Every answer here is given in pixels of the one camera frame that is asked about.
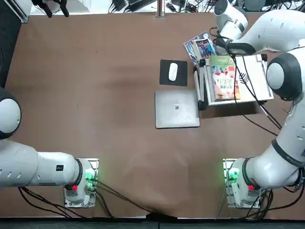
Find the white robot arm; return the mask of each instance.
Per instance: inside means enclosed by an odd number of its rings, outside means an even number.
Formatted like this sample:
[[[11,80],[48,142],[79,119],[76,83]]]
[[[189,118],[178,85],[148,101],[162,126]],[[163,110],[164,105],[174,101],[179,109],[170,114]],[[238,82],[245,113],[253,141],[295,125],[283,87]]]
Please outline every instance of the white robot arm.
[[[33,147],[6,140],[20,126],[16,99],[0,88],[0,187],[65,186],[66,199],[76,205],[88,202],[89,161],[60,152],[37,152]]]
[[[261,50],[286,52],[271,60],[266,78],[274,93],[293,101],[283,128],[260,156],[239,158],[232,169],[238,177],[232,188],[238,207],[251,206],[260,189],[301,186],[305,167],[305,14],[273,10],[263,14],[240,38],[246,15],[227,0],[216,4],[216,49],[221,54],[252,55]]]

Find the wire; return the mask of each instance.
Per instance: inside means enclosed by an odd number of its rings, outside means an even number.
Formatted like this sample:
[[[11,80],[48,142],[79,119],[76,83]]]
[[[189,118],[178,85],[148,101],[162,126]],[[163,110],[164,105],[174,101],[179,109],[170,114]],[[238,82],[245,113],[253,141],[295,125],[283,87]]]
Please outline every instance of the wire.
[[[111,5],[109,6],[109,8],[108,8],[108,13],[110,13],[109,11],[110,11],[110,8],[112,7],[114,5],[114,3],[112,2],[111,3]]]
[[[207,4],[208,4],[208,6],[206,7],[206,9],[205,9],[205,11],[204,11],[205,13],[207,13],[206,11],[207,11],[207,9],[209,8],[209,6],[211,6],[211,7],[210,7],[210,9],[209,9],[208,12],[210,12],[210,10],[211,10],[212,7],[213,7],[213,5],[211,4],[211,0],[208,0],[208,1],[207,1]]]
[[[271,189],[271,191],[269,193],[269,196],[268,196],[267,205],[266,205],[265,209],[262,211],[262,214],[260,216],[258,216],[257,219],[263,219],[266,216],[266,214],[269,211],[270,206],[273,202],[273,196],[274,196],[273,195],[273,190]]]
[[[60,216],[67,217],[66,215],[61,214],[61,213],[59,213],[59,212],[56,212],[56,211],[53,211],[53,210],[50,210],[50,209],[46,209],[46,208],[41,208],[41,207],[39,207],[39,206],[37,206],[37,205],[32,204],[32,203],[24,196],[24,194],[23,194],[23,192],[22,192],[22,189],[21,189],[20,187],[18,187],[18,190],[19,190],[19,192],[20,192],[22,198],[23,198],[29,205],[31,205],[32,207],[38,208],[38,209],[43,210],[43,211],[52,212],[52,213],[55,213],[55,214],[60,215]]]
[[[44,15],[47,15],[47,14],[43,11],[42,8],[37,7],[37,6],[35,6],[35,5],[34,5],[34,7],[35,7],[36,9],[40,10]],[[52,12],[52,16],[54,16],[54,15],[55,15],[57,12],[59,12],[60,10],[61,10],[61,9],[59,8],[58,10]]]
[[[106,204],[106,200],[105,200],[105,198],[104,198],[104,196],[98,191],[98,190],[96,190],[95,191],[96,193],[97,193],[97,195],[99,195],[100,196],[100,198],[102,199],[102,202],[103,202],[103,205],[104,205],[104,208],[105,208],[105,210],[106,210],[106,212],[107,212],[107,214],[108,214],[108,216],[109,217],[111,217],[112,219],[114,219],[114,216],[113,216],[113,214],[111,214],[111,212],[110,212],[110,210],[109,210],[109,208],[108,208],[108,206],[107,206],[107,204]]]
[[[127,6],[127,7],[124,9],[123,13],[128,13],[128,12],[130,12],[129,6]]]
[[[249,75],[249,73],[248,73],[248,70],[247,70],[247,66],[246,66],[246,63],[245,63],[245,60],[244,60],[244,57],[242,56],[242,59],[243,59],[243,62],[244,62],[244,69],[245,69],[245,71],[246,71],[246,74],[248,75],[248,79],[249,79],[249,81],[250,81],[250,85],[251,85],[251,87],[252,87],[252,90],[253,90],[253,92],[251,92],[251,90],[250,90],[250,88],[248,87],[248,85],[247,85],[247,83],[245,82],[245,80],[244,80],[244,78],[243,77],[241,77],[242,78],[242,81],[244,82],[244,84],[245,84],[245,86],[247,87],[247,89],[248,89],[248,91],[251,93],[251,95],[254,97],[254,99],[256,100],[256,102],[258,103],[258,105],[268,114],[267,115],[267,117],[269,118],[269,120],[270,120],[270,118],[272,118],[273,120],[274,120],[274,122],[276,122],[276,124],[271,120],[271,122],[277,127],[277,128],[279,128],[280,130],[282,129],[282,126],[281,126],[281,124],[277,121],[277,119],[276,118],[274,118],[274,116],[263,106],[263,105],[260,105],[260,103],[259,103],[259,101],[258,101],[258,99],[257,99],[257,97],[256,97],[256,94],[255,94],[255,91],[254,91],[254,88],[253,88],[253,85],[252,85],[252,81],[251,81],[251,79],[250,79],[250,75]]]
[[[196,5],[194,5],[195,7],[198,7],[200,3],[202,3],[203,0],[200,0],[200,2],[198,2]],[[181,12],[187,12],[187,7],[185,7],[183,10],[181,10]]]
[[[229,39],[229,38],[227,38],[227,37],[223,37],[223,36],[220,36],[220,35],[212,34],[212,33],[211,33],[212,29],[217,29],[217,27],[211,27],[211,28],[210,28],[209,33],[210,33],[212,36],[217,37],[217,38]],[[242,78],[242,81],[244,82],[244,84],[245,84],[246,88],[248,89],[248,91],[250,92],[250,94],[254,97],[254,99],[256,100],[256,102],[258,103],[258,105],[259,105],[259,106],[260,106],[260,107],[270,116],[270,117],[267,116],[268,119],[270,120],[270,118],[272,118],[272,119],[274,120],[274,122],[273,122],[272,120],[271,120],[271,122],[272,122],[277,128],[282,129],[282,126],[281,126],[280,123],[274,118],[274,116],[273,116],[273,115],[272,115],[263,105],[260,105],[260,102],[258,101],[258,99],[257,99],[257,97],[256,97],[256,95],[255,95],[255,91],[254,91],[252,82],[251,82],[250,77],[249,77],[249,73],[248,73],[248,70],[247,70],[247,67],[246,67],[246,64],[245,64],[244,57],[242,56],[243,62],[244,62],[244,68],[245,68],[246,73],[247,73],[247,75],[248,75],[248,78],[249,78],[250,84],[251,84],[251,86],[252,86],[253,92],[250,90],[250,88],[248,87],[248,85],[247,85],[247,83],[245,82],[244,78],[242,77],[242,74],[241,74],[241,72],[239,71],[239,68],[238,68],[238,66],[237,66],[237,62],[236,62],[235,56],[233,57],[233,55],[230,54],[228,50],[227,50],[227,52],[228,52],[229,56],[233,59],[233,61],[234,61],[234,63],[235,63],[235,66],[236,66],[236,70],[238,70],[239,77]],[[255,122],[253,122],[252,120],[250,120],[249,118],[247,118],[247,117],[243,114],[243,112],[241,112],[240,109],[239,109],[239,111],[240,111],[240,113],[241,113],[248,121],[250,121],[250,122],[253,123],[254,125],[256,125],[256,126],[262,128],[263,130],[265,130],[265,131],[267,131],[267,132],[269,132],[269,133],[271,133],[271,134],[277,136],[277,134],[275,134],[274,132],[271,132],[271,131],[267,130],[266,128],[260,126],[259,124],[255,123]]]
[[[291,191],[291,190],[289,190],[289,189],[286,188],[286,187],[283,187],[283,189],[287,190],[288,192],[295,193],[294,191]]]
[[[298,6],[297,8],[295,8],[295,10],[297,11],[300,11],[300,9],[302,9],[302,7],[305,5],[305,1],[300,5]]]
[[[3,52],[1,48],[0,48],[0,56],[1,56],[1,65],[0,65],[0,73],[1,73],[3,69]]]
[[[236,66],[236,68],[235,68],[235,76],[234,76],[234,100],[235,100],[235,104],[236,104],[236,107],[237,107],[238,111],[240,112],[240,114],[241,114],[243,117],[245,117],[245,119],[247,119],[247,120],[248,120],[249,122],[251,122],[252,124],[254,124],[254,125],[256,125],[257,127],[259,127],[259,128],[261,128],[261,129],[263,129],[263,130],[265,130],[265,131],[267,131],[267,132],[269,132],[269,133],[271,133],[271,134],[277,136],[276,133],[274,133],[274,132],[272,132],[272,131],[270,131],[270,130],[264,128],[264,127],[262,127],[261,125],[257,124],[256,122],[252,121],[251,119],[249,119],[249,118],[239,109],[239,104],[238,104],[238,102],[237,102],[237,100],[236,100],[236,94],[235,94],[235,88],[236,88],[236,87],[235,87],[235,82],[236,82],[236,73],[237,73],[236,69],[238,69],[238,67],[237,67],[237,63],[236,63],[236,58],[233,57],[231,54],[229,54],[229,55],[230,55],[230,57],[233,59],[233,61],[234,61],[234,63],[235,63],[235,66]]]
[[[150,212],[150,213],[153,213],[153,211],[150,211],[150,210],[148,210],[148,209],[146,209],[146,208],[141,207],[140,205],[138,205],[137,203],[133,202],[133,201],[130,200],[129,198],[123,196],[121,193],[115,191],[113,188],[109,187],[108,185],[106,185],[106,184],[104,184],[104,183],[102,183],[102,182],[100,182],[100,181],[98,181],[98,180],[96,180],[96,179],[90,179],[90,180],[91,180],[91,181],[98,182],[99,184],[105,186],[106,188],[110,189],[112,192],[116,193],[117,195],[119,195],[120,197],[122,197],[122,198],[125,199],[126,201],[132,203],[133,205],[137,206],[138,208],[140,208],[140,209],[142,209],[142,210],[145,210],[145,211],[148,211],[148,212]]]
[[[291,8],[292,5],[292,0],[290,0],[290,5],[289,7],[286,6],[286,4],[283,2],[283,0],[280,0],[282,2],[282,5],[284,5],[286,7],[287,10],[289,10]]]
[[[295,101],[293,100],[293,101],[292,101],[292,103],[291,103],[290,110],[289,110],[289,112],[288,112],[288,114],[287,114],[287,115],[291,115],[292,110],[294,109],[294,107],[295,107]]]
[[[252,208],[254,207],[254,204],[257,202],[257,200],[258,200],[260,197],[261,197],[261,196],[258,196],[258,197],[255,199],[255,201],[253,202],[253,204],[252,204],[251,207],[249,208],[249,211],[248,211],[247,215],[245,216],[246,218],[248,217],[248,215],[250,214]]]
[[[279,209],[283,209],[283,208],[288,208],[288,207],[291,207],[293,205],[295,205],[299,200],[300,198],[302,197],[303,193],[304,193],[304,187],[305,187],[305,183],[303,183],[302,185],[302,190],[300,192],[300,195],[295,199],[295,201],[293,201],[292,203],[290,204],[287,204],[287,205],[284,205],[284,206],[281,206],[281,207],[276,207],[276,208],[270,208],[268,209],[266,212],[268,211],[272,211],[272,210],[279,210]]]
[[[26,192],[28,195],[30,195],[31,197],[33,197],[33,198],[35,198],[35,199],[37,199],[37,200],[39,200],[39,201],[41,201],[41,202],[44,202],[44,203],[49,204],[49,205],[52,205],[52,206],[54,206],[54,207],[57,208],[57,209],[59,209],[59,208],[65,209],[65,210],[67,210],[67,211],[69,211],[69,212],[71,212],[71,213],[73,213],[73,214],[75,214],[76,216],[79,216],[79,217],[81,217],[81,218],[86,218],[85,216],[82,216],[82,215],[76,213],[75,211],[72,211],[72,210],[69,209],[69,208],[66,208],[66,207],[61,206],[61,205],[59,205],[59,204],[54,204],[54,203],[48,201],[48,200],[45,199],[43,196],[41,196],[41,195],[39,195],[39,194],[37,194],[37,193],[35,193],[35,192],[29,190],[29,189],[26,188],[26,187],[22,187],[21,189],[22,189],[24,192]]]
[[[45,198],[43,198],[43,197],[41,197],[40,196],[40,198],[41,199],[39,199],[39,198],[37,198],[36,196],[35,196],[35,194],[32,192],[32,191],[30,191],[29,189],[27,189],[27,188],[21,188],[22,189],[22,191],[24,191],[26,194],[28,194],[29,196],[31,196],[31,197],[33,197],[33,198],[35,198],[35,199],[38,199],[38,200],[40,200],[40,201],[42,201],[42,202],[44,202],[44,203],[46,203],[46,204],[50,204],[50,202],[48,201],[48,200],[46,200]],[[55,208],[57,208],[59,211],[61,211],[63,214],[65,214],[65,215],[67,215],[69,218],[71,218],[71,216],[70,215],[68,215],[64,210],[62,210],[62,209],[60,209],[58,206],[56,206],[56,205],[53,205]]]

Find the white mouse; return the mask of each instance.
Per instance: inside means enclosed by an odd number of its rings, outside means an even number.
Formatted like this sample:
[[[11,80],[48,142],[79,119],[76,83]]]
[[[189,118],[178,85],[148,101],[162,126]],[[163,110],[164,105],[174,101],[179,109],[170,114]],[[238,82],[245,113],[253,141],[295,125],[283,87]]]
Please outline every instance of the white mouse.
[[[178,65],[176,63],[171,63],[170,70],[168,72],[168,79],[170,81],[175,81],[177,77]]]

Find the brown table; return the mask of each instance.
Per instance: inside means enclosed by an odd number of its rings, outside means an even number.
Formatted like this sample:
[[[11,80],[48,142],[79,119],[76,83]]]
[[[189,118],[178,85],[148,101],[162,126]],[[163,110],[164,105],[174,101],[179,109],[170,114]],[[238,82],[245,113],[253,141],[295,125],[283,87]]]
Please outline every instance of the brown table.
[[[259,14],[249,15],[249,24]],[[31,16],[23,24],[7,80],[22,107],[22,124],[12,138],[38,151],[98,157],[100,177],[137,203],[178,217],[216,217],[224,190],[223,158],[257,156],[273,136],[238,115],[234,106],[208,108],[200,128],[157,130],[154,92],[183,89],[159,85],[160,59],[188,61],[183,42],[215,26],[212,14],[82,15],[52,19]],[[282,123],[289,103],[276,97],[266,107]],[[249,117],[277,131],[264,114]],[[63,202],[59,187],[32,188]],[[273,206],[297,195],[274,191]],[[28,206],[16,188],[0,190],[0,216],[53,216]],[[105,193],[116,216],[145,211]],[[305,201],[268,214],[304,219]],[[104,216],[100,206],[81,210]],[[245,211],[231,211],[244,216]],[[223,208],[221,217],[228,217]]]

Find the silver laptop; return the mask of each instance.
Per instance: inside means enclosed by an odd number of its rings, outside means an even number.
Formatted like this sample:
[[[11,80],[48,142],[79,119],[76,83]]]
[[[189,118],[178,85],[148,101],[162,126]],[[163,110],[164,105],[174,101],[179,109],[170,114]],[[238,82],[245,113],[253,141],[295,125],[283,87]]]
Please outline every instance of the silver laptop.
[[[155,92],[155,119],[156,128],[200,126],[196,91]]]

